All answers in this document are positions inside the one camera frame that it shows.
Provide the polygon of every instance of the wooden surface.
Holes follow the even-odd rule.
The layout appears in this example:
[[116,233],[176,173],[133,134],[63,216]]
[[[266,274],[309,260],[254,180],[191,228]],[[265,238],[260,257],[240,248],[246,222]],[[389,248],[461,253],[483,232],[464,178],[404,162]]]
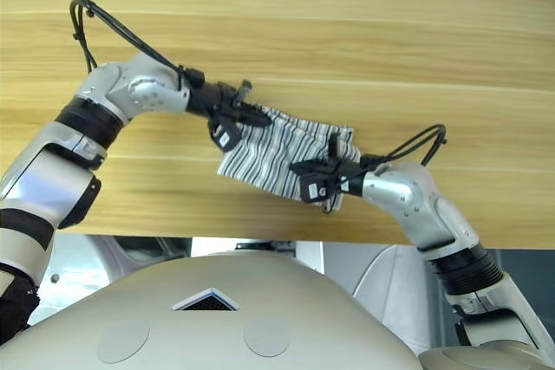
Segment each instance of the wooden surface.
[[[85,76],[70,0],[1,0],[0,168]],[[384,153],[435,122],[430,165],[485,245],[555,247],[555,0],[95,0],[211,81],[251,79],[252,101],[346,123]],[[134,51],[87,21],[101,62]],[[109,149],[102,192],[72,231],[406,242],[357,198],[324,216],[216,176],[193,116],[142,115]]]

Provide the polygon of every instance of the robotic arm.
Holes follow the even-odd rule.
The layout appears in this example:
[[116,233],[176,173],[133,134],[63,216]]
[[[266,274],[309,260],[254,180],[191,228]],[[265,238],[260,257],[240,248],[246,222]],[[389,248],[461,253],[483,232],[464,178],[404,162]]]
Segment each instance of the robotic arm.
[[[383,162],[394,158],[375,155],[362,156],[359,164],[340,159],[333,140],[327,160],[291,165],[300,175],[304,202],[344,192],[384,209],[441,281],[447,301],[461,317],[456,326],[461,345],[489,346],[555,365],[555,344],[544,325],[511,277],[482,247],[472,225],[438,191],[430,171],[422,164]],[[442,141],[438,134],[432,150]],[[421,360],[428,359],[429,368],[436,368],[434,362],[446,366],[437,355],[443,356],[430,350]]]
[[271,122],[243,102],[249,87],[248,81],[239,90],[210,84],[196,70],[178,79],[143,53],[90,73],[0,181],[0,344],[25,327],[38,304],[36,289],[54,232],[86,216],[101,189],[92,171],[120,130],[138,114],[187,111],[208,118],[212,139],[228,150],[240,140],[236,121],[261,127]]

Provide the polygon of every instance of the vent grille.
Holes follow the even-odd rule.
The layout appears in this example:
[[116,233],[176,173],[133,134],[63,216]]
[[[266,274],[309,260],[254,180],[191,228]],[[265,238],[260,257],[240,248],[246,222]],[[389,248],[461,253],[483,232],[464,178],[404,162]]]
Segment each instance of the vent grille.
[[216,296],[208,296],[201,301],[195,302],[193,305],[183,308],[182,311],[232,311],[232,309]]
[[215,288],[205,289],[172,306],[174,311],[237,311],[239,305]]

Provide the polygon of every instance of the striped cloth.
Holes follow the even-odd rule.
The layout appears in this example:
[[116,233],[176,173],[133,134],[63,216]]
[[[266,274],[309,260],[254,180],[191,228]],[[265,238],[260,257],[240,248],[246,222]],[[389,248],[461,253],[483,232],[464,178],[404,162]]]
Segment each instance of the striped cloth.
[[[238,123],[243,138],[224,158],[218,175],[240,179],[265,191],[300,201],[299,177],[289,164],[307,159],[327,159],[328,139],[339,133],[337,155],[358,162],[360,151],[351,144],[353,129],[297,119],[270,107],[259,107],[272,120],[269,127]],[[321,204],[339,210],[343,195]]]

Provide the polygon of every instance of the black cable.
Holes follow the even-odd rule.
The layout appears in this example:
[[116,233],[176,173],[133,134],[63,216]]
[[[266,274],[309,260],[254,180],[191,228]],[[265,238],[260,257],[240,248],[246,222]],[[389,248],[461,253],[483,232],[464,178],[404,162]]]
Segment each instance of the black cable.
[[115,17],[107,13],[95,2],[93,2],[92,0],[73,0],[69,5],[69,14],[71,16],[71,22],[73,23],[73,27],[75,30],[74,38],[79,42],[81,48],[83,49],[85,62],[87,63],[87,71],[89,73],[94,68],[96,68],[97,65],[96,60],[88,49],[87,38],[85,36],[85,31],[83,28],[83,9],[87,10],[87,16],[97,16],[111,30],[113,30],[116,34],[121,36],[127,42],[131,43],[139,51],[150,56],[155,61],[174,70],[179,77],[179,83],[183,81],[183,79],[185,78],[183,67],[177,66],[170,62],[165,56],[160,54],[156,49],[152,48],[150,45],[140,39],[135,33],[133,33],[133,31],[131,31],[131,29],[129,29],[123,23],[118,21]]
[[[412,145],[409,149],[406,149],[406,150],[403,151],[403,149],[405,149],[411,143],[415,142],[416,140],[418,140],[419,138],[421,138],[422,136],[424,136],[428,132],[431,132],[431,134],[426,136],[424,139],[420,140],[415,145]],[[398,146],[396,149],[394,149],[393,151],[388,153],[387,155],[385,155],[385,156],[376,156],[374,161],[373,161],[374,163],[371,164],[372,166],[367,167],[367,168],[362,168],[359,172],[357,172],[357,173],[355,173],[355,174],[353,174],[353,175],[351,175],[351,176],[349,176],[345,179],[342,179],[341,182],[337,185],[337,190],[341,189],[342,184],[345,184],[346,182],[349,182],[352,179],[360,177],[361,175],[364,175],[367,172],[374,171],[376,165],[384,164],[384,163],[387,163],[387,162],[391,162],[392,160],[398,160],[400,158],[403,158],[403,157],[409,155],[410,153],[416,151],[417,149],[421,148],[422,146],[426,145],[430,140],[435,138],[434,143],[431,145],[428,152],[424,156],[424,159],[421,162],[421,164],[423,166],[426,166],[428,164],[428,162],[435,156],[435,154],[439,150],[440,146],[445,145],[447,143],[447,140],[445,139],[446,134],[447,134],[447,128],[445,127],[445,125],[442,125],[442,124],[432,125],[432,126],[426,128],[426,129],[422,130],[420,133],[416,134],[415,136],[413,136],[412,138],[407,140],[405,143],[403,143],[402,145]]]

